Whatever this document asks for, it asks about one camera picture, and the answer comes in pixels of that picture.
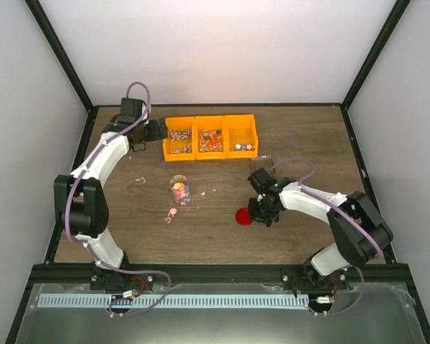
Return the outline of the red jar lid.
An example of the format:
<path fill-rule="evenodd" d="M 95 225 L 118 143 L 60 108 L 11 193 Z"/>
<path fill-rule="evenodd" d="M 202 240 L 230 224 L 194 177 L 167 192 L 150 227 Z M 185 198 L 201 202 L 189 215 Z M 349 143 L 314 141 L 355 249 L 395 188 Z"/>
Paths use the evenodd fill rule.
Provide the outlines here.
<path fill-rule="evenodd" d="M 235 214 L 236 222 L 241 226 L 249 226 L 253 221 L 249 215 L 248 208 L 240 208 Z"/>

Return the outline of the orange candy bin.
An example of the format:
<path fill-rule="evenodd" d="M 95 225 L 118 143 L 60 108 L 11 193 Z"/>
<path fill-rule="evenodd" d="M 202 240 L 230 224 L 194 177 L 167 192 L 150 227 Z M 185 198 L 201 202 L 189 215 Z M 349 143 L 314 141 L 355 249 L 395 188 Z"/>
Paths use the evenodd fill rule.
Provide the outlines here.
<path fill-rule="evenodd" d="M 196 160 L 226 159 L 227 139 L 224 117 L 208 115 L 195 117 Z"/>
<path fill-rule="evenodd" d="M 168 137 L 163 140 L 164 161 L 196 160 L 196 129 L 194 117 L 166 118 Z"/>
<path fill-rule="evenodd" d="M 256 158 L 259 139 L 253 114 L 225 115 L 227 159 Z"/>

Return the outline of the brown slotted plastic scoop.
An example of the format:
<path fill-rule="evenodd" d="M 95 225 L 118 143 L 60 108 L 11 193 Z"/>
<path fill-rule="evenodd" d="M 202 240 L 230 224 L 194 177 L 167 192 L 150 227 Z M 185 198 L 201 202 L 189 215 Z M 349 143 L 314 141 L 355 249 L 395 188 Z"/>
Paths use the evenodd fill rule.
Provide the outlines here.
<path fill-rule="evenodd" d="M 271 154 L 258 155 L 256 158 L 252 158 L 250 163 L 253 171 L 256 171 L 260 168 L 264 168 L 265 170 L 269 171 L 274 165 Z"/>

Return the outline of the clear plastic jar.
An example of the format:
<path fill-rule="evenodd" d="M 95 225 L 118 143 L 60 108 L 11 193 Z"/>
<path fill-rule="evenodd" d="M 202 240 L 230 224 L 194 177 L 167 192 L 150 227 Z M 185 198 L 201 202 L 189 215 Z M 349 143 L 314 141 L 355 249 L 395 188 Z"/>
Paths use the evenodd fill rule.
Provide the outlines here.
<path fill-rule="evenodd" d="M 174 201 L 181 206 L 185 206 L 191 201 L 191 192 L 188 180 L 183 175 L 175 175 L 170 180 L 170 188 Z"/>

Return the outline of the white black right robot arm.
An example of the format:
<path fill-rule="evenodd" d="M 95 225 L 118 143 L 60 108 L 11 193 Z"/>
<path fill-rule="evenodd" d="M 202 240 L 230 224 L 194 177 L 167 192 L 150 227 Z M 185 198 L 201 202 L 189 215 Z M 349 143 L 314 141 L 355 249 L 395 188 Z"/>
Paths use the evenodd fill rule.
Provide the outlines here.
<path fill-rule="evenodd" d="M 292 178 L 275 179 L 264 168 L 249 177 L 257 197 L 249 200 L 248 217 L 270 227 L 283 211 L 297 211 L 330 227 L 335 243 L 314 253 L 304 263 L 306 284 L 319 289 L 330 275 L 347 267 L 361 268 L 383 254 L 393 232 L 367 195 L 328 193 L 308 188 Z"/>

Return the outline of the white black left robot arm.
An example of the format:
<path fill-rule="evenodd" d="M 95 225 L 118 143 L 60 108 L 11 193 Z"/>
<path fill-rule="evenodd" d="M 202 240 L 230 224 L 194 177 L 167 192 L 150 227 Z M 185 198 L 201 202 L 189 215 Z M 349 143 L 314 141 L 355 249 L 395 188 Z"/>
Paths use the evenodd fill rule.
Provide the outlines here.
<path fill-rule="evenodd" d="M 168 137 L 166 120 L 151 120 L 150 108 L 142 100 L 124 97 L 120 112 L 103 128 L 92 152 L 69 175 L 54 180 L 56 224 L 70 241 L 92 254 L 98 267 L 108 269 L 107 281 L 118 290 L 131 283 L 132 272 L 123 266 L 125 252 L 108 229 L 110 212 L 103 187 L 118 162 L 137 145 Z"/>

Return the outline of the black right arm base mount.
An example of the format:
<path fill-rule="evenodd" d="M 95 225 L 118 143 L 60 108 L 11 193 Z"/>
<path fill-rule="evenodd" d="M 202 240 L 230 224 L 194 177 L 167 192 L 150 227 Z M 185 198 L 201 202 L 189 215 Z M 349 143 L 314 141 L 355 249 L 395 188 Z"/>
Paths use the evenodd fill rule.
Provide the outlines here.
<path fill-rule="evenodd" d="M 286 290 L 301 293 L 329 291 L 334 287 L 331 280 L 339 286 L 340 271 L 337 270 L 328 276 L 320 275 L 310 264 L 290 264 L 281 268 L 282 284 Z"/>

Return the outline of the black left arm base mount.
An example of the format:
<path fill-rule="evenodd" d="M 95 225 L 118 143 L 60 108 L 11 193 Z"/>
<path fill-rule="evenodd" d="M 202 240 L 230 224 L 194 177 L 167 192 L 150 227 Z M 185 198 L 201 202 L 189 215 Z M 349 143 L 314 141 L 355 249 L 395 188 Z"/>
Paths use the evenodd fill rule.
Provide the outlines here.
<path fill-rule="evenodd" d="M 153 286 L 156 273 L 151 272 L 151 269 L 145 265 L 123 262 L 119 269 L 136 271 L 136 273 L 126 274 L 91 264 L 87 270 L 90 276 L 90 288 L 106 292 L 122 292 L 131 289 L 139 290 L 142 287 L 139 279 L 143 280 L 145 290 L 149 290 Z"/>

